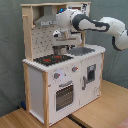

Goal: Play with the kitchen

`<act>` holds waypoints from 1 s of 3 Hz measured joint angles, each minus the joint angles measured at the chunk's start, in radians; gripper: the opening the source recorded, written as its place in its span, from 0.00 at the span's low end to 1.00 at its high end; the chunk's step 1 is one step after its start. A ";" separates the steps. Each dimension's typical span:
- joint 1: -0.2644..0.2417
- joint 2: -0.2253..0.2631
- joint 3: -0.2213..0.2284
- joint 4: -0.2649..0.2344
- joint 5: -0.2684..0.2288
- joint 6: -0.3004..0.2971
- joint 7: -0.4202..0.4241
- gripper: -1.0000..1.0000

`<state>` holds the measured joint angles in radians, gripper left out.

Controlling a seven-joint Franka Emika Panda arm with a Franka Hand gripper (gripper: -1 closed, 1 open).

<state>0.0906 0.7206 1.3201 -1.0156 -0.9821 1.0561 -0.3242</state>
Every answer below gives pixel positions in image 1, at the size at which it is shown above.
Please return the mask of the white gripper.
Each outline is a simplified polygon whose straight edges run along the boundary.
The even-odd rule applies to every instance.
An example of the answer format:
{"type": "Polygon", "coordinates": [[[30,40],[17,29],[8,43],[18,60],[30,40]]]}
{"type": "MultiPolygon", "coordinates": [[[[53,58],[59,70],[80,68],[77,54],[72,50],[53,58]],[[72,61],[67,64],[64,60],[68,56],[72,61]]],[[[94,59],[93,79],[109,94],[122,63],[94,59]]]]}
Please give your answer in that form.
{"type": "Polygon", "coordinates": [[[58,30],[53,32],[53,44],[55,46],[79,45],[82,43],[81,34],[65,34],[58,30]]]}

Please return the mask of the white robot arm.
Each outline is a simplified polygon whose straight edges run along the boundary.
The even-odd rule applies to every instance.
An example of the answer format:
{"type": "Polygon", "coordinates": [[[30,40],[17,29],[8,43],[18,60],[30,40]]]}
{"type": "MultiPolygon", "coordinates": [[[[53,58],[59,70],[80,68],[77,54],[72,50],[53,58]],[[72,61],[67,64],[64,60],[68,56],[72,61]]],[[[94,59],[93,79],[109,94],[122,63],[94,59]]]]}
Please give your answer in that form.
{"type": "Polygon", "coordinates": [[[92,30],[112,35],[112,45],[117,51],[128,48],[128,30],[125,24],[115,18],[103,17],[99,21],[92,20],[78,9],[60,9],[56,14],[58,29],[53,33],[54,45],[80,44],[80,34],[73,33],[72,29],[80,31],[92,30]]]}

